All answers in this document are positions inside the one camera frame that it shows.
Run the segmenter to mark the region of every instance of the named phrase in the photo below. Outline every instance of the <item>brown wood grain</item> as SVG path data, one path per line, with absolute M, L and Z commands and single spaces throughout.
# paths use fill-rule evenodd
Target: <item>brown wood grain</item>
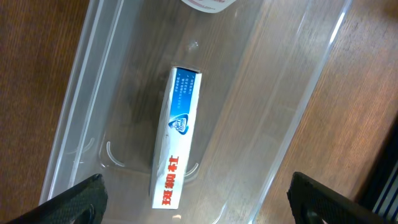
M 358 196 L 398 112 L 397 37 L 396 1 L 353 1 L 258 223 L 294 223 L 295 171 Z
M 0 222 L 36 207 L 88 1 L 0 1 Z

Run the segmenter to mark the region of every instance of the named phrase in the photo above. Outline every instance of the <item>white toothpaste box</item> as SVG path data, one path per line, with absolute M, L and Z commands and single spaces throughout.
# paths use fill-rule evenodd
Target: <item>white toothpaste box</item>
M 157 128 L 150 196 L 152 208 L 177 209 L 197 115 L 201 73 L 171 70 Z

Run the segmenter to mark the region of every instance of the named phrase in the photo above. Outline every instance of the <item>red chinese characters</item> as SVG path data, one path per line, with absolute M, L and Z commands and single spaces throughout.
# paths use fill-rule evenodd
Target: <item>red chinese characters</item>
M 173 172 L 175 172 L 177 170 L 178 159 L 179 159 L 179 157 L 173 158 L 173 156 L 171 156 L 169 159 L 168 170 L 171 173 L 167 174 L 167 176 L 166 176 L 166 183 L 165 183 L 164 187 L 168 190 L 163 191 L 162 205 L 170 205 L 171 204 L 174 180 L 175 180 L 175 174 L 173 174 Z

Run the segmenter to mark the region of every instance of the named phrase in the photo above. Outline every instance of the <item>clear plastic container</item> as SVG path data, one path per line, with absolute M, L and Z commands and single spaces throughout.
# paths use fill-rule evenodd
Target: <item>clear plastic container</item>
M 251 223 L 349 0 L 245 0 L 207 14 L 174 0 L 92 0 L 40 202 L 95 173 L 103 223 Z M 174 65 L 203 73 L 179 209 L 151 209 L 150 168 Z

